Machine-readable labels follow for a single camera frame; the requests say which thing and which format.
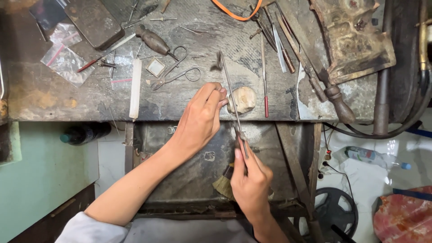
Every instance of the jeweler's workbench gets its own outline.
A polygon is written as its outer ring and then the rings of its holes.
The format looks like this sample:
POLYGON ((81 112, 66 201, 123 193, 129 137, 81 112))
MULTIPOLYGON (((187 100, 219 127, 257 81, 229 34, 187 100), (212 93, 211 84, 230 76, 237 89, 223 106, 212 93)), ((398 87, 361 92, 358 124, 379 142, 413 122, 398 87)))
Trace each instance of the jeweler's workbench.
MULTIPOLYGON (((112 115, 116 121, 130 121, 130 83, 111 83, 110 79, 101 78, 109 76, 108 68, 95 65, 95 71, 91 76, 81 87, 76 88, 40 62, 52 43, 44 42, 34 18, 29 13, 28 7, 34 2, 8 1, 6 12, 2 16, 4 31, 8 33, 4 36, 4 41, 7 47, 10 80, 10 118, 14 121, 110 121, 112 115)), ((131 4, 129 2, 132 0, 126 0, 124 3, 110 0, 102 2, 118 22, 127 21, 131 4)), ((302 27, 314 40, 313 43, 324 65, 328 65, 319 23, 314 12, 309 10, 308 1, 288 2, 293 12, 298 15, 302 27)), ((174 72, 199 67, 203 73, 201 79, 196 82, 188 81, 182 76, 152 91, 145 83, 151 74, 143 70, 138 121, 179 120, 189 99, 204 83, 220 82, 226 87, 223 73, 210 71, 210 67, 216 62, 218 50, 223 50, 226 56, 233 89, 249 86, 257 93, 256 107, 251 112, 241 115, 241 120, 337 120, 333 105, 318 100, 309 81, 302 79, 304 74, 300 75, 299 81, 299 62, 289 48, 286 38, 281 39, 288 47, 297 71, 294 74, 283 74, 277 53, 266 42, 269 118, 265 118, 260 36, 249 39, 257 30, 256 22, 237 21, 221 12, 211 1, 200 0, 173 1, 163 16, 177 20, 150 21, 162 16, 159 9, 161 5, 147 15, 142 23, 161 36, 171 49, 179 45, 187 48, 188 57, 179 64, 179 68, 174 69, 174 72), (199 31, 199 34, 179 26, 199 31)), ((246 1, 230 1, 227 6, 237 14, 245 11, 244 15, 249 15, 246 1)), ((126 36, 133 33, 134 29, 126 29, 126 36)), ((140 38, 133 38, 117 50, 116 58, 130 57, 132 60, 137 54, 140 57, 160 56, 145 45, 140 48, 142 43, 140 38)), ((97 51, 85 38, 70 49, 86 61, 97 56, 97 51)), ((174 63, 169 56, 160 60, 167 66, 174 63)), ((143 59, 143 66, 148 61, 150 58, 143 59)), ((357 122, 373 120, 374 99, 371 97, 376 93, 376 80, 377 75, 372 74, 339 85, 345 102, 356 115, 357 122)), ((222 109, 221 119, 232 120, 232 116, 226 109, 222 109)))

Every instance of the green wall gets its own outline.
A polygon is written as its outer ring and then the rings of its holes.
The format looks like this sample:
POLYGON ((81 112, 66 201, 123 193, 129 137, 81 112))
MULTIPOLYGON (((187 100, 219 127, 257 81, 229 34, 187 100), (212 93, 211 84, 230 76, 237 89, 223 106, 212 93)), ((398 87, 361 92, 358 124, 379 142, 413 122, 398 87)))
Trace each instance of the green wall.
POLYGON ((13 150, 21 150, 22 160, 0 164, 0 243, 13 239, 97 179, 97 142, 96 146, 61 143, 59 136, 68 126, 19 123, 20 144, 13 142, 13 150))

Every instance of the orange cord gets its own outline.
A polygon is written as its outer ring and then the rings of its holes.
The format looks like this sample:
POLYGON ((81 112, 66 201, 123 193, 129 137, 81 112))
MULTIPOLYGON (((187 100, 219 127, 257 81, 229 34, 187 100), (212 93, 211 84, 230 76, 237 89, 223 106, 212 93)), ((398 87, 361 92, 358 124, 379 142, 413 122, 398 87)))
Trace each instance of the orange cord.
POLYGON ((212 0, 212 2, 214 2, 220 9, 222 9, 222 11, 224 11, 225 13, 227 13, 229 16, 233 17, 234 19, 240 20, 240 21, 246 21, 246 20, 249 20, 252 16, 254 16, 258 12, 258 9, 260 8, 263 0, 258 0, 258 4, 257 4, 257 7, 255 8, 255 11, 247 18, 243 18, 243 17, 240 17, 240 16, 233 14, 231 11, 229 11, 227 8, 225 8, 225 6, 223 6, 217 0, 212 0))

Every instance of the brush bristles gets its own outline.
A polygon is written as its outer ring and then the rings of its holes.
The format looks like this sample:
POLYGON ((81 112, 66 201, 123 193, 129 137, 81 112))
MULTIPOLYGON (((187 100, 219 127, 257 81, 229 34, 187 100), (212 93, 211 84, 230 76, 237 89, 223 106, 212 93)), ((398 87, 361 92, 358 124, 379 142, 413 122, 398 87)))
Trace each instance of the brush bristles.
POLYGON ((224 195, 229 200, 235 201, 234 195, 232 194, 231 180, 228 178, 220 176, 219 179, 213 182, 213 187, 217 192, 224 195))

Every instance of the screwdriver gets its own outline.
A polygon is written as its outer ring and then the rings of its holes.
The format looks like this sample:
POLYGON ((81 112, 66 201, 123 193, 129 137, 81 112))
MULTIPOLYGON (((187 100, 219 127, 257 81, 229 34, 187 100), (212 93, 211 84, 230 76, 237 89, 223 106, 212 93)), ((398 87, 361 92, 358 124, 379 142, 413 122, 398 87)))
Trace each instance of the screwdriver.
POLYGON ((153 51, 155 51, 161 55, 164 55, 164 56, 170 55, 176 61, 178 61, 178 58, 170 52, 171 49, 165 43, 165 41, 162 38, 160 38, 155 32, 152 32, 152 31, 146 29, 144 25, 137 26, 135 34, 138 37, 141 37, 141 39, 144 41, 144 43, 148 47, 150 47, 150 49, 152 49, 153 51))

